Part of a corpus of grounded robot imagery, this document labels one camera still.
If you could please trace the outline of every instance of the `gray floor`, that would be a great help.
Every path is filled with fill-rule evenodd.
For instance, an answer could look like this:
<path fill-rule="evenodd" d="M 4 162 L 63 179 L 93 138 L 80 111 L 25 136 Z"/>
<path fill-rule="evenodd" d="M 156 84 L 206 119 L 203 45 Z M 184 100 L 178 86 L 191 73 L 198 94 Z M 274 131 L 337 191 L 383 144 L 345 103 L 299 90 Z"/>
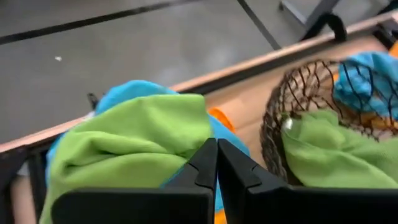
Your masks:
<path fill-rule="evenodd" d="M 0 0 L 0 36 L 161 1 Z M 291 1 L 304 13 L 317 3 Z M 280 45 L 300 38 L 302 30 L 277 10 L 278 1 L 247 2 Z M 362 2 L 350 3 L 361 5 L 355 13 L 347 6 L 336 13 L 359 21 L 373 10 Z M 0 45 L 0 142 L 86 114 L 88 92 L 100 95 L 131 79 L 170 86 L 271 51 L 236 0 L 191 2 Z"/>

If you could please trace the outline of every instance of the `black wire basket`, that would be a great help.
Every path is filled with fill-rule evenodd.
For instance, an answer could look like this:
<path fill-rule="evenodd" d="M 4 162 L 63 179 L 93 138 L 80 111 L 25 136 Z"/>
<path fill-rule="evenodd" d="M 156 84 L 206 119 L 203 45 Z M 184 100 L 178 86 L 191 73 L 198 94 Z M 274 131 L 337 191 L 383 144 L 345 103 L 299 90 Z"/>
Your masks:
<path fill-rule="evenodd" d="M 347 72 L 352 69 L 357 70 L 363 82 L 370 85 L 372 96 L 387 103 L 390 116 L 369 111 L 370 97 L 357 93 L 352 86 L 354 80 L 350 80 Z M 351 97 L 357 97 L 360 108 L 354 110 L 333 98 L 335 82 L 342 75 L 346 75 L 348 88 L 353 92 Z M 379 82 L 385 82 L 390 88 L 390 94 L 386 95 L 385 91 L 374 84 L 375 78 Z M 292 185 L 301 185 L 285 159 L 280 135 L 284 114 L 299 118 L 304 111 L 329 108 L 338 113 L 340 125 L 380 141 L 398 133 L 398 123 L 392 117 L 392 111 L 398 108 L 396 90 L 398 91 L 397 83 L 386 74 L 350 60 L 315 60 L 289 70 L 273 89 L 263 116 L 261 146 L 267 170 Z"/>

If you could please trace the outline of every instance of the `fabric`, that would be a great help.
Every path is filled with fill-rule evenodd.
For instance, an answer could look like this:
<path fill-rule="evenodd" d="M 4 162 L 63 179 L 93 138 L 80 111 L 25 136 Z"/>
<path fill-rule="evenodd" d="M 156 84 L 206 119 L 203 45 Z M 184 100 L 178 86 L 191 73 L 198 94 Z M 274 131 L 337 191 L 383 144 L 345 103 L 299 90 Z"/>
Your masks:
<path fill-rule="evenodd" d="M 208 113 L 215 117 L 221 124 L 223 124 L 228 130 L 235 134 L 235 128 L 232 125 L 228 117 L 218 108 L 211 108 Z"/>
<path fill-rule="evenodd" d="M 303 113 L 282 129 L 287 163 L 311 187 L 398 187 L 398 139 L 376 142 L 339 126 L 334 111 Z"/>
<path fill-rule="evenodd" d="M 354 110 L 375 112 L 381 116 L 391 115 L 397 120 L 398 59 L 384 52 L 363 52 L 351 56 L 347 61 L 363 66 L 340 65 L 340 75 L 333 91 L 334 99 Z M 368 68 L 377 71 L 377 75 L 372 77 L 374 86 L 371 85 Z"/>
<path fill-rule="evenodd" d="M 339 74 L 336 73 L 333 75 L 333 80 L 336 82 L 338 80 Z M 356 112 L 351 114 L 352 116 L 358 116 Z M 386 129 L 386 128 L 396 128 L 398 129 L 398 122 L 394 120 L 394 118 L 390 118 L 390 116 L 379 116 L 375 112 L 367 112 L 360 114 L 361 119 L 359 120 L 361 124 L 365 127 L 372 127 L 376 129 Z"/>
<path fill-rule="evenodd" d="M 226 215 L 224 209 L 215 213 L 214 224 L 226 224 Z"/>
<path fill-rule="evenodd" d="M 142 96 L 151 96 L 151 95 L 177 95 L 176 91 L 170 90 L 166 87 L 157 85 L 155 83 L 151 83 L 145 80 L 131 80 L 122 85 L 113 87 L 98 103 L 95 109 L 95 116 L 98 116 L 105 111 L 111 109 L 115 105 L 123 103 L 127 100 L 131 100 L 137 97 Z M 220 121 L 218 121 L 213 116 L 208 115 L 208 119 L 210 120 L 210 124 L 213 130 L 214 138 L 222 138 L 227 139 L 230 143 L 232 143 L 235 147 L 245 153 L 247 156 L 249 155 L 249 149 L 243 144 L 243 142 L 226 126 L 224 126 Z M 58 149 L 58 145 L 61 142 L 63 136 L 60 136 L 56 142 L 52 145 L 50 150 L 47 153 L 47 167 L 46 167 L 46 182 L 49 182 L 49 167 L 52 165 L 52 161 L 55 155 L 56 150 Z M 217 181 L 216 188 L 216 201 L 215 201 L 215 212 L 221 212 L 223 210 L 223 201 L 221 197 L 220 185 Z"/>
<path fill-rule="evenodd" d="M 59 142 L 40 223 L 51 223 L 53 202 L 73 189 L 160 187 L 211 136 L 200 95 L 145 96 L 116 105 Z"/>

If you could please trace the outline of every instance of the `black plastic part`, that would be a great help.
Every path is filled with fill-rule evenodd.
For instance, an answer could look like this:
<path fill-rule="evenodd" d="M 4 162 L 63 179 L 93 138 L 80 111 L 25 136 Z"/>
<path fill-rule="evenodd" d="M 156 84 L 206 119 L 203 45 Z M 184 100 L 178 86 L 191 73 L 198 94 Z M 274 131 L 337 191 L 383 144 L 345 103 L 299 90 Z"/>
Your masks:
<path fill-rule="evenodd" d="M 214 222 L 218 147 L 208 139 L 160 189 L 81 189 L 52 207 L 54 224 Z"/>
<path fill-rule="evenodd" d="M 1 191 L 0 194 L 0 223 L 14 224 L 12 212 L 10 185 Z"/>
<path fill-rule="evenodd" d="M 25 147 L 0 153 L 0 189 L 6 188 L 27 158 Z"/>
<path fill-rule="evenodd" d="M 94 93 L 88 93 L 87 94 L 88 101 L 90 102 L 91 109 L 95 110 L 97 107 L 97 104 L 99 102 L 98 97 Z"/>
<path fill-rule="evenodd" d="M 219 141 L 219 181 L 228 224 L 396 223 L 398 190 L 293 187 Z"/>
<path fill-rule="evenodd" d="M 53 136 L 43 141 L 35 142 L 27 147 L 29 157 L 27 159 L 30 184 L 32 186 L 32 195 L 34 199 L 36 219 L 39 220 L 43 210 L 45 194 L 47 187 L 45 184 L 45 155 L 53 144 L 54 140 L 59 137 Z"/>
<path fill-rule="evenodd" d="M 267 208 L 275 205 L 268 201 L 254 204 L 249 189 L 266 183 L 268 190 L 274 190 L 286 187 L 287 183 L 264 170 L 227 140 L 219 139 L 218 145 L 218 177 L 227 223 L 257 223 L 264 216 L 267 223 L 273 223 L 269 221 L 268 217 L 272 214 L 269 214 Z M 257 212 L 257 209 L 253 209 L 255 206 L 261 208 L 262 212 L 254 214 Z"/>
<path fill-rule="evenodd" d="M 391 47 L 396 42 L 396 38 L 392 35 L 392 32 L 388 32 L 385 29 L 379 27 L 377 30 L 373 32 L 373 36 L 377 38 L 382 45 L 384 45 L 387 49 L 391 49 Z"/>
<path fill-rule="evenodd" d="M 336 41 L 342 42 L 347 40 L 347 30 L 343 21 L 340 19 L 340 17 L 332 13 L 322 14 L 316 23 L 314 23 L 314 25 L 308 29 L 307 33 L 301 40 L 307 40 L 309 38 L 316 37 L 326 25 L 328 25 L 335 33 Z"/>
<path fill-rule="evenodd" d="M 392 30 L 391 35 L 397 40 L 398 39 L 398 30 Z"/>

